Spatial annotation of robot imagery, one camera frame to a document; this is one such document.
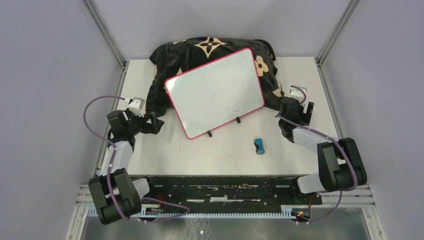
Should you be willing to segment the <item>pink framed whiteboard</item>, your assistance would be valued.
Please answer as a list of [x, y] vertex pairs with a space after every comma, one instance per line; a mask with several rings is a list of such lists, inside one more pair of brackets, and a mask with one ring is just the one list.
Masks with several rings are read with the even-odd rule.
[[250, 48], [168, 78], [164, 88], [190, 140], [265, 105]]

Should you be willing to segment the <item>blue whiteboard eraser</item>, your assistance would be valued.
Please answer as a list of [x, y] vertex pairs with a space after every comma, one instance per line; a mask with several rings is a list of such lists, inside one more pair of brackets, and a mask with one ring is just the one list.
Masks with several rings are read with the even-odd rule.
[[255, 153], [257, 155], [263, 155], [265, 153], [263, 140], [261, 138], [255, 138], [253, 143], [255, 146]]

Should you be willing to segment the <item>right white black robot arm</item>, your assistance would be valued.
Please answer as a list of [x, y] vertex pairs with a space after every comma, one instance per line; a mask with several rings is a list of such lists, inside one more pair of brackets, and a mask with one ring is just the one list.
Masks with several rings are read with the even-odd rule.
[[307, 200], [309, 193], [353, 191], [368, 180], [355, 140], [331, 137], [311, 128], [313, 109], [313, 102], [303, 106], [298, 99], [283, 96], [276, 115], [281, 134], [317, 156], [318, 171], [299, 177], [288, 191], [296, 204]]

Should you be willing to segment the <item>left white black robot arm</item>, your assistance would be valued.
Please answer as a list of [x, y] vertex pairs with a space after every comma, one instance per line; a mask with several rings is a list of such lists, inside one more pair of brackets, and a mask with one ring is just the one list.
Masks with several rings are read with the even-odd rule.
[[134, 153], [137, 134], [158, 134], [164, 121], [154, 112], [137, 116], [129, 109], [109, 113], [107, 135], [108, 166], [99, 176], [89, 180], [89, 191], [100, 222], [108, 225], [129, 220], [147, 204], [156, 200], [158, 191], [145, 178], [132, 181], [126, 168]]

